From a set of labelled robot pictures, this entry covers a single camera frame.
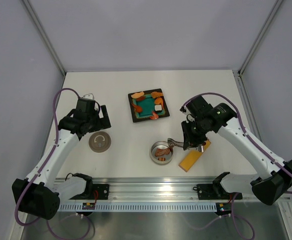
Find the large brown meat piece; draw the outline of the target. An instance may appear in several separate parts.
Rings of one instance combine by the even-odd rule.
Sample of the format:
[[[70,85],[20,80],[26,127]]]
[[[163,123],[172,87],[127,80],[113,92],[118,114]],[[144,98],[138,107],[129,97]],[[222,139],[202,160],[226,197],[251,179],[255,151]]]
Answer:
[[[170,148],[157,148],[155,152],[156,157],[164,156],[164,155],[169,155],[171,153]]]

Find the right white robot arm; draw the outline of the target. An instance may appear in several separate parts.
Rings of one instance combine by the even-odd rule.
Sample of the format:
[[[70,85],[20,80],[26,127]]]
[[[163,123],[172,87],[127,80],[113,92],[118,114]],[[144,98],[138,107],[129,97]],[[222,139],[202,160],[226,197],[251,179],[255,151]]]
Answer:
[[[256,174],[224,172],[212,182],[214,195],[253,194],[265,205],[274,204],[292,186],[292,160],[279,157],[251,133],[229,99],[212,106],[203,96],[194,96],[180,109],[191,117],[181,123],[183,149],[203,148],[209,132],[220,135],[244,156]]]

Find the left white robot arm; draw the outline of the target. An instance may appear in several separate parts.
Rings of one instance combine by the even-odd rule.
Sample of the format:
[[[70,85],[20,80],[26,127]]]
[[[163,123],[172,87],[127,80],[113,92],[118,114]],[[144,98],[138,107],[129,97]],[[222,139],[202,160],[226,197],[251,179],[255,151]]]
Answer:
[[[92,177],[83,173],[76,173],[58,185],[54,182],[66,158],[84,135],[110,127],[105,105],[79,98],[76,107],[59,121],[55,141],[48,152],[25,179],[14,181],[15,217],[23,212],[50,220],[63,202],[95,197]]]

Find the round grey tin lid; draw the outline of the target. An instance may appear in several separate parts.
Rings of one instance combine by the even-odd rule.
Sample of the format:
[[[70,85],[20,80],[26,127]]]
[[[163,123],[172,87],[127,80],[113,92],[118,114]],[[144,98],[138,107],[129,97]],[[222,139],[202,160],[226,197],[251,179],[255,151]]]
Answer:
[[[95,153],[103,153],[111,146],[110,135],[104,131],[93,133],[88,141],[90,149]]]

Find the metal serving tongs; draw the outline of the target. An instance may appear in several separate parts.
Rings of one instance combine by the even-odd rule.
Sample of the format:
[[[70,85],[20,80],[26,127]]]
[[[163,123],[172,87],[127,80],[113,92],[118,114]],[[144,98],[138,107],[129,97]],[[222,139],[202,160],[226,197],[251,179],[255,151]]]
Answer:
[[[184,151],[185,150],[193,149],[193,150],[196,150],[196,151],[198,151],[200,153],[205,152],[205,149],[204,149],[205,144],[200,144],[198,146],[190,146],[190,147],[184,148],[184,143],[183,142],[176,141],[176,140],[174,140],[172,138],[168,138],[167,139],[167,143],[168,143],[168,147],[170,149],[173,149],[173,148],[182,148]]]

